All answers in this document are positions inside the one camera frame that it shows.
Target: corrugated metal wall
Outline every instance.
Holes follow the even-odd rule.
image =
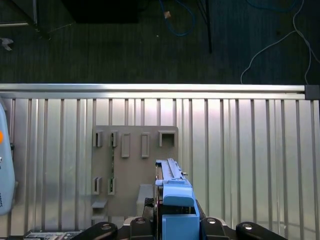
[[[179,164],[208,216],[319,240],[319,102],[5,99],[16,180],[1,235],[91,224],[93,125],[177,126]]]

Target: white cable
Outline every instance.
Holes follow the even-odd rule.
[[[58,28],[52,29],[52,30],[49,31],[48,33],[51,34],[51,33],[55,32],[55,31],[60,30],[60,29],[64,29],[64,28],[66,28],[66,27],[69,27],[69,26],[71,26],[71,25],[74,24],[74,23],[75,23],[75,22],[72,22],[72,23],[69,23],[69,24],[67,24],[67,25],[60,26],[60,27],[58,27]]]
[[[264,49],[262,49],[261,51],[259,51],[256,55],[253,56],[253,58],[251,59],[250,61],[250,64],[249,66],[242,72],[241,76],[240,76],[240,82],[241,84],[243,84],[243,76],[244,74],[251,68],[251,65],[254,61],[254,59],[259,55],[261,54],[263,51],[267,50],[268,48],[274,46],[274,45],[277,45],[278,43],[282,42],[284,39],[286,39],[288,36],[290,36],[291,34],[293,33],[298,33],[300,37],[302,37],[302,39],[304,40],[306,46],[308,47],[309,49],[309,65],[308,65],[308,68],[304,74],[304,80],[305,80],[305,83],[308,85],[308,81],[307,81],[307,74],[310,70],[310,66],[311,66],[311,54],[313,55],[314,59],[320,64],[320,60],[317,58],[316,54],[314,53],[314,51],[312,50],[311,46],[310,46],[310,43],[306,40],[305,36],[302,34],[302,32],[300,32],[297,27],[296,27],[296,16],[301,12],[301,9],[303,8],[305,4],[305,0],[302,0],[302,3],[301,3],[301,6],[299,8],[299,10],[294,14],[293,16],[293,19],[292,19],[292,23],[293,23],[293,27],[294,27],[294,31],[291,31],[289,32],[286,36],[284,36],[283,38],[281,38],[279,41],[276,41],[270,45],[268,45],[267,47],[265,47]]]
[[[291,34],[293,34],[293,33],[295,33],[295,32],[296,32],[296,31],[291,31],[291,32],[289,32],[287,35],[285,35],[285,36],[284,36],[283,38],[281,38],[279,41],[276,41],[276,42],[270,44],[269,46],[266,46],[264,49],[262,49],[262,50],[260,50],[258,53],[256,53],[256,54],[253,56],[253,58],[251,59],[249,66],[248,66],[248,67],[242,72],[242,74],[241,74],[241,77],[240,77],[240,82],[241,82],[241,84],[244,84],[244,83],[242,82],[242,77],[244,76],[244,74],[246,73],[246,71],[248,71],[248,70],[251,68],[251,64],[253,63],[253,61],[255,60],[255,58],[256,58],[260,53],[264,52],[265,50],[267,50],[268,48],[271,48],[271,47],[274,46],[274,45],[277,45],[278,43],[280,43],[281,41],[283,41],[284,39],[286,39],[287,37],[289,37]]]

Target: cable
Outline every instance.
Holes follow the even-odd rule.
[[[182,7],[184,7],[188,12],[189,14],[191,15],[192,17],[192,26],[191,28],[186,31],[186,32],[183,32],[183,33],[177,33],[171,26],[171,24],[169,23],[168,19],[165,17],[165,6],[164,6],[164,3],[162,2],[162,0],[159,0],[159,3],[160,3],[160,6],[161,6],[161,10],[162,10],[162,13],[163,13],[163,17],[164,17],[164,21],[165,21],[165,24],[166,26],[168,27],[169,31],[171,33],[173,33],[174,35],[176,35],[177,37],[184,37],[184,36],[187,36],[189,35],[195,28],[195,25],[196,25],[196,17],[195,15],[193,14],[193,12],[190,10],[190,8],[188,8],[186,5],[184,5],[182,2],[180,2],[179,0],[175,0],[178,4],[180,4]]]
[[[67,25],[60,26],[60,27],[58,27],[58,28],[52,29],[52,30],[49,31],[48,33],[51,34],[51,33],[55,32],[55,31],[60,30],[60,29],[64,29],[64,28],[66,28],[66,27],[69,27],[69,26],[71,26],[71,25],[74,24],[74,23],[75,23],[75,22],[72,22],[72,23],[69,23],[69,24],[67,24]]]
[[[240,82],[241,82],[241,84],[244,84],[243,81],[242,81],[242,77],[243,77],[244,74],[251,68],[251,64],[253,63],[253,61],[255,60],[255,58],[256,58],[259,54],[261,54],[262,52],[264,52],[264,51],[267,50],[268,48],[271,48],[272,46],[277,45],[278,43],[282,42],[283,40],[285,40],[287,37],[289,37],[291,34],[293,34],[293,33],[295,33],[295,32],[296,32],[296,31],[291,31],[291,32],[289,32],[287,35],[285,35],[285,36],[284,36],[283,38],[281,38],[279,41],[276,41],[276,42],[274,42],[274,43],[266,46],[264,49],[260,50],[257,54],[255,54],[255,55],[253,56],[253,58],[251,59],[249,66],[242,72],[242,74],[241,74],[241,76],[240,76]]]
[[[288,36],[290,36],[291,34],[293,33],[297,33],[300,37],[302,37],[302,39],[304,40],[306,46],[308,47],[308,50],[309,50],[309,64],[308,64],[308,67],[307,67],[307,70],[304,74],[304,81],[305,83],[308,85],[308,81],[307,81],[307,74],[310,70],[310,66],[311,66],[311,55],[313,55],[314,59],[320,64],[320,61],[319,59],[317,58],[316,54],[314,53],[314,51],[312,50],[311,46],[310,46],[310,43],[306,40],[305,36],[302,34],[302,32],[300,32],[298,29],[297,29],[297,26],[296,26],[296,17],[297,15],[301,12],[301,9],[303,8],[305,4],[305,0],[302,0],[302,3],[301,3],[301,6],[299,8],[299,10],[294,14],[293,16],[293,19],[292,19],[292,24],[293,24],[293,27],[294,27],[294,31],[291,31],[289,32],[286,36],[284,36],[283,38],[281,38],[279,41],[276,41],[270,45],[268,45],[267,47],[265,47],[264,49],[260,50],[257,54],[255,54],[253,56],[253,58],[251,59],[250,61],[250,64],[249,66],[242,72],[241,76],[240,76],[240,82],[241,84],[243,84],[243,76],[244,74],[251,68],[251,65],[252,65],[252,62],[254,61],[254,59],[260,54],[262,53],[263,51],[267,50],[268,48],[274,46],[274,45],[277,45],[278,43],[282,42],[284,39],[286,39]]]
[[[263,9],[263,10],[269,10],[269,11],[274,11],[274,12],[279,12],[279,13],[288,13],[291,12],[291,10],[296,6],[298,0],[294,0],[292,4],[288,8],[279,8],[279,7],[270,7],[270,6],[261,6],[257,5],[255,3],[252,3],[249,0],[245,0],[251,7],[254,7],[256,9]]]
[[[203,21],[204,21],[205,25],[207,25],[208,24],[207,17],[206,17],[207,13],[206,13],[204,5],[202,4],[202,2],[200,0],[195,0],[195,2],[196,2],[196,5],[197,5],[197,7],[199,9],[199,12],[200,12],[200,14],[201,14],[201,16],[203,18]]]

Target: screw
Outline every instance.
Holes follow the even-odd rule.
[[[102,230],[109,230],[111,228],[111,226],[109,224],[104,224],[101,229]]]
[[[216,223],[216,220],[214,220],[213,218],[208,218],[207,220],[206,220],[208,223],[210,223],[210,224],[215,224]]]
[[[243,224],[242,226],[247,230],[252,230],[252,226],[249,224]]]
[[[136,223],[137,224],[144,224],[146,221],[143,219],[143,218],[138,218],[137,220],[136,220]]]

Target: metal panel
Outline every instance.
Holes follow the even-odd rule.
[[[0,95],[13,98],[4,103],[19,181],[4,237],[91,224],[95,125],[168,125],[206,214],[320,240],[319,102],[303,86],[0,84]]]

